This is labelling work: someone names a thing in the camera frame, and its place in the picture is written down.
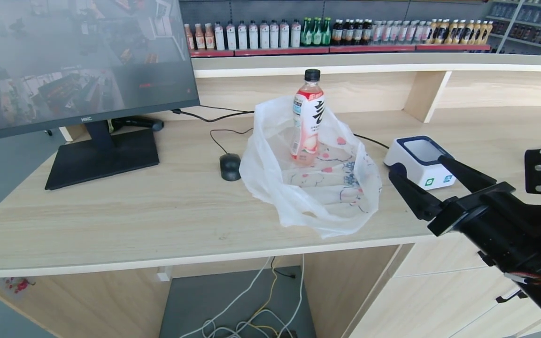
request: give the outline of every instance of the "black bottle cap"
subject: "black bottle cap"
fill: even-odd
[[[304,80],[309,82],[316,82],[320,80],[320,70],[318,69],[307,69],[304,72]]]

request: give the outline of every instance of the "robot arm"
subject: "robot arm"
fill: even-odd
[[[471,191],[440,201],[395,171],[389,180],[420,220],[436,236],[463,233],[481,251],[487,265],[496,266],[541,308],[541,205],[528,205],[511,193],[515,188],[451,158],[440,163]],[[541,149],[525,156],[526,191],[541,194]]]

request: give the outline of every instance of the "green bottle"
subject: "green bottle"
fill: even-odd
[[[300,45],[302,46],[309,46],[309,44],[306,44],[306,34],[310,28],[309,19],[309,17],[305,17],[304,21],[302,22],[302,31],[300,32]]]
[[[331,18],[325,17],[325,23],[323,26],[323,37],[321,44],[323,46],[328,46],[331,44]]]
[[[323,25],[321,23],[320,17],[314,18],[314,30],[312,37],[312,44],[315,46],[320,46],[323,41]]]

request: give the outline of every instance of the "yellow cable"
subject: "yellow cable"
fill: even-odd
[[[283,257],[279,257],[277,259],[277,264],[279,264],[279,261],[281,261],[281,259],[283,259]],[[270,294],[269,294],[269,299],[266,300],[266,302],[264,303],[264,305],[262,305],[256,312],[254,312],[254,314],[252,315],[252,317],[250,319],[252,319],[253,317],[255,317],[258,313],[260,313],[260,311],[264,310],[264,308],[268,305],[268,303],[271,301],[271,298],[272,298],[272,291],[273,289],[275,288],[275,282],[277,281],[277,273],[275,272],[275,268],[273,267],[272,264],[270,264],[270,270],[272,271],[272,274],[275,276],[275,279],[272,281],[272,284],[270,285]],[[275,336],[276,337],[279,337],[279,332],[277,332],[277,330],[273,329],[272,327],[269,327],[269,326],[265,326],[265,325],[253,325],[252,323],[249,324],[249,326],[251,327],[256,327],[256,328],[259,328],[259,329],[271,329],[274,333],[275,333]]]

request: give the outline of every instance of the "red shelf edge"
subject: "red shelf edge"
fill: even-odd
[[[213,58],[223,56],[234,56],[233,51],[189,51],[192,58]]]

